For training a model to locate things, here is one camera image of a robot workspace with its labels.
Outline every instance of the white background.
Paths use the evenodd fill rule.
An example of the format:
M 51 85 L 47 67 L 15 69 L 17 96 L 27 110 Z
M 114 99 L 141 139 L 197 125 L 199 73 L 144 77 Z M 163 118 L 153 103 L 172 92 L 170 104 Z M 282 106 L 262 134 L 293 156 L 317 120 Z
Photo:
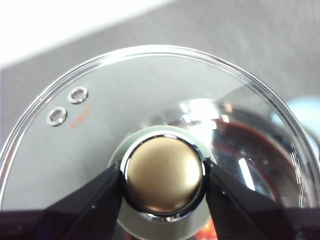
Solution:
M 5 0 L 0 63 L 5 68 L 173 0 Z

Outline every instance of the gold knob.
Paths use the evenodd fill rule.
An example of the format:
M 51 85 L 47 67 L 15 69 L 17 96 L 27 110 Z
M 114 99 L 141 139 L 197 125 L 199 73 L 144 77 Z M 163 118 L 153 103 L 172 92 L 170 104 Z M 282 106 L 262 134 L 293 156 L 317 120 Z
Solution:
M 128 187 L 135 202 L 161 214 L 188 205 L 201 180 L 202 166 L 193 148 L 172 137 L 145 141 L 133 152 L 127 167 Z

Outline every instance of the metal grommet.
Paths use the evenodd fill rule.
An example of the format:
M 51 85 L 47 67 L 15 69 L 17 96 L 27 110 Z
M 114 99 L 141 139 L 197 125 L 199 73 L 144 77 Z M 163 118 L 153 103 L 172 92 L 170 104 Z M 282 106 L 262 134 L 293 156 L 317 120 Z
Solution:
M 84 86 L 72 89 L 68 95 L 68 101 L 72 104 L 80 104 L 88 97 L 88 90 Z
M 47 115 L 46 122 L 53 127 L 62 124 L 67 117 L 67 111 L 62 106 L 57 106 L 53 108 Z

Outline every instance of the gray countertop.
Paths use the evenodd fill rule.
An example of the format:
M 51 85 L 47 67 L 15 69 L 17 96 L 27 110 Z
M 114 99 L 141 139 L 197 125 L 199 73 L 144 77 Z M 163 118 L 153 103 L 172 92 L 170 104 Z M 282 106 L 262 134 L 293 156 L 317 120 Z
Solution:
M 284 100 L 320 95 L 319 13 L 317 0 L 179 0 L 2 69 L 1 146 L 52 81 L 92 57 L 135 45 L 211 53 L 253 73 Z

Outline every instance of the glass pot lid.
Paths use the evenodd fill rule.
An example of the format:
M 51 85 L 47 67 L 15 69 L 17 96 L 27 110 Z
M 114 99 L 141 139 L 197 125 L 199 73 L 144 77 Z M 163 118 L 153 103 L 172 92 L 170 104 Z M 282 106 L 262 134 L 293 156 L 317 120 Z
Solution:
M 280 120 L 273 123 L 271 113 Z M 208 53 L 147 45 L 91 59 L 37 96 L 1 152 L 1 211 L 47 208 L 117 162 L 126 140 L 152 126 L 176 127 L 244 186 L 282 206 L 319 206 L 318 162 L 272 90 Z M 160 224 L 124 199 L 114 239 L 197 238 L 210 212 L 204 200 L 194 208 Z

